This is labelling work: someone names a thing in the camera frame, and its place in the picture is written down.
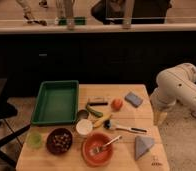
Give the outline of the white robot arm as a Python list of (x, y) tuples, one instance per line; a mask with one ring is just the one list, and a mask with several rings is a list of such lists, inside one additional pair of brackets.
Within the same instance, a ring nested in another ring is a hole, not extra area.
[(156, 77), (157, 87), (150, 95), (156, 126), (163, 123), (167, 111), (177, 101), (188, 106), (196, 113), (195, 82), (196, 66), (191, 63), (182, 63), (158, 73)]

